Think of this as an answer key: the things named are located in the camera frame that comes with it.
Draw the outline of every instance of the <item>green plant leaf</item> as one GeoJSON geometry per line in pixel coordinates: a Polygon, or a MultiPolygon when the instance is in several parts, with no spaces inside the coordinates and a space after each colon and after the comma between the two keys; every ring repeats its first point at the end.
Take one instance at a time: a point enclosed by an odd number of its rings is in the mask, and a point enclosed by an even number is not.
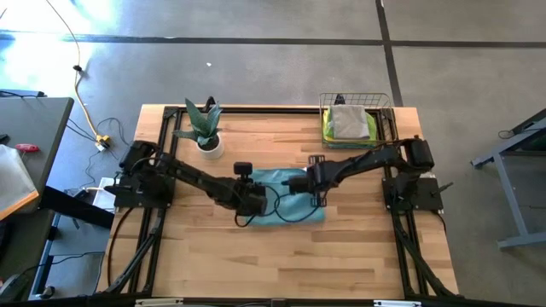
{"type": "Polygon", "coordinates": [[[203,130],[201,127],[198,127],[196,125],[191,125],[192,128],[194,128],[194,131],[199,135],[199,136],[208,136],[209,135],[209,130],[206,129],[206,130],[203,130]]]}
{"type": "Polygon", "coordinates": [[[214,136],[217,135],[220,131],[222,131],[222,128],[216,128],[215,130],[212,131],[210,137],[214,137],[214,136]]]}
{"type": "Polygon", "coordinates": [[[211,140],[211,137],[197,136],[197,142],[201,146],[205,146],[210,140],[211,140]]]}
{"type": "Polygon", "coordinates": [[[218,121],[220,120],[221,112],[222,112],[222,109],[220,108],[220,105],[215,104],[214,107],[212,107],[212,109],[209,111],[208,115],[206,116],[206,124],[210,131],[209,136],[214,135],[214,131],[216,130],[216,127],[218,126],[218,121]]]}
{"type": "Polygon", "coordinates": [[[175,130],[172,134],[180,138],[187,138],[197,142],[197,133],[195,133],[195,131],[175,130]]]}
{"type": "Polygon", "coordinates": [[[188,111],[189,121],[191,121],[195,132],[198,135],[208,136],[209,130],[205,117],[188,98],[186,98],[186,110],[188,111]]]}

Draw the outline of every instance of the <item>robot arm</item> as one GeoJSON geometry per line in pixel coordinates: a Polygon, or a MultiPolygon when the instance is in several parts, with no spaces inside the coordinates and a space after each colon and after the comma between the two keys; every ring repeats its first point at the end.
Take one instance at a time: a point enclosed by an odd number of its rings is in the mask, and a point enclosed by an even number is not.
{"type": "MultiPolygon", "coordinates": [[[[267,206],[264,186],[245,176],[236,179],[214,177],[175,159],[169,153],[158,152],[155,143],[134,141],[119,163],[122,169],[120,184],[106,187],[106,190],[116,196],[140,194],[151,200],[163,200],[168,195],[167,181],[175,178],[205,191],[218,205],[234,210],[240,216],[264,214],[267,206]]],[[[246,168],[244,171],[251,173],[252,165],[250,170],[246,168]]]]}
{"type": "Polygon", "coordinates": [[[292,194],[319,194],[337,187],[347,177],[384,166],[398,169],[398,190],[401,194],[421,173],[434,167],[434,160],[428,142],[416,137],[381,145],[342,161],[318,162],[307,167],[306,176],[292,177],[284,184],[289,186],[292,194]],[[400,148],[405,149],[407,159],[400,153],[400,148]]]}

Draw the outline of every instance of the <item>concrete floor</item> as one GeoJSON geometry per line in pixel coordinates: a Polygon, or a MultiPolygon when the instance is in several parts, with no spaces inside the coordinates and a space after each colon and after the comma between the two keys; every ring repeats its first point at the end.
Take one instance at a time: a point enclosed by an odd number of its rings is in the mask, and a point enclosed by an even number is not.
{"type": "MultiPolygon", "coordinates": [[[[81,34],[381,39],[373,0],[52,3],[81,34]]],[[[391,39],[546,41],[543,1],[385,0],[384,4],[391,39]]],[[[13,2],[0,20],[0,29],[66,32],[43,1],[36,1],[32,7],[13,2]]],[[[392,94],[382,46],[80,46],[82,66],[89,74],[80,93],[91,116],[96,122],[119,118],[127,139],[132,138],[143,103],[181,103],[184,97],[204,101],[212,95],[226,104],[317,104],[318,94],[324,91],[392,94]]],[[[546,246],[497,250],[496,240],[515,235],[514,221],[495,168],[475,171],[468,162],[500,142],[499,130],[517,125],[546,106],[546,49],[395,47],[393,54],[404,105],[418,107],[437,162],[435,172],[442,182],[455,182],[443,199],[461,294],[544,305],[546,246]]],[[[75,58],[74,44],[58,42],[55,35],[20,35],[15,41],[0,41],[0,88],[73,96],[71,67],[75,58]]],[[[71,118],[84,126],[83,113],[77,106],[71,118]]],[[[101,131],[114,140],[117,137],[115,124],[102,125],[101,131]]],[[[124,150],[120,145],[114,152],[120,156],[124,150]]],[[[67,130],[49,185],[64,189],[87,182],[84,168],[94,152],[90,142],[67,130]]],[[[112,176],[117,165],[109,155],[99,155],[92,163],[90,173],[97,180],[112,176]]],[[[70,223],[64,224],[62,231],[75,231],[70,223]]],[[[65,237],[76,241],[78,235],[65,237]]],[[[87,234],[86,240],[96,238],[104,244],[105,236],[87,234]]],[[[67,241],[60,244],[72,245],[67,241]]],[[[79,249],[74,247],[71,252],[79,253],[79,249]]],[[[88,278],[94,281],[96,276],[88,278]]]]}

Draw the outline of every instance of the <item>red object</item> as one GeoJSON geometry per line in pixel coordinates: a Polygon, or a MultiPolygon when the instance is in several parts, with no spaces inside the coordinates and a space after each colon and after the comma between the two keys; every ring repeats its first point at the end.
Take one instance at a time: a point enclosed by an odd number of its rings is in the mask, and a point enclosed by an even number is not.
{"type": "Polygon", "coordinates": [[[35,153],[40,151],[40,148],[34,144],[17,144],[15,148],[19,149],[23,153],[35,153]]]}

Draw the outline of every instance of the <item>potted plant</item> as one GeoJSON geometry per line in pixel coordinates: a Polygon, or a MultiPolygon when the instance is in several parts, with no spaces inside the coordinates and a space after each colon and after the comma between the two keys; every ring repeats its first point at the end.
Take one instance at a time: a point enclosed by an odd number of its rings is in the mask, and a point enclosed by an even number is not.
{"type": "Polygon", "coordinates": [[[205,159],[218,159],[224,153],[224,144],[218,134],[218,121],[222,109],[218,103],[214,104],[206,118],[201,114],[193,102],[186,99],[186,110],[188,111],[189,121],[193,128],[192,131],[176,130],[172,132],[175,136],[194,140],[197,149],[205,159]]]}

